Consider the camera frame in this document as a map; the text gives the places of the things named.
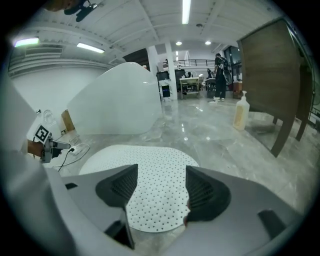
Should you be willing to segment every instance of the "ceiling light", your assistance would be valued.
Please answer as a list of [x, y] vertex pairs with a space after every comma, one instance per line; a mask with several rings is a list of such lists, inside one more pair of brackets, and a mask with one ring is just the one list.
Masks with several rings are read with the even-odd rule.
[[15, 43], [14, 47], [19, 47], [19, 46], [27, 46], [27, 45], [35, 45], [39, 43], [39, 38], [28, 38], [28, 39], [23, 39], [19, 40]]
[[93, 47], [93, 46], [90, 46], [90, 45], [87, 45], [87, 44], [84, 44], [84, 43], [81, 43], [81, 42], [77, 44], [77, 47], [84, 48], [84, 49], [87, 49], [87, 50], [90, 50], [90, 51], [94, 51], [94, 52], [97, 52], [97, 53], [100, 53], [100, 54], [103, 54], [105, 52], [102, 49], [99, 49], [99, 48], [96, 48], [96, 47]]
[[182, 0], [182, 24], [189, 23], [191, 0]]

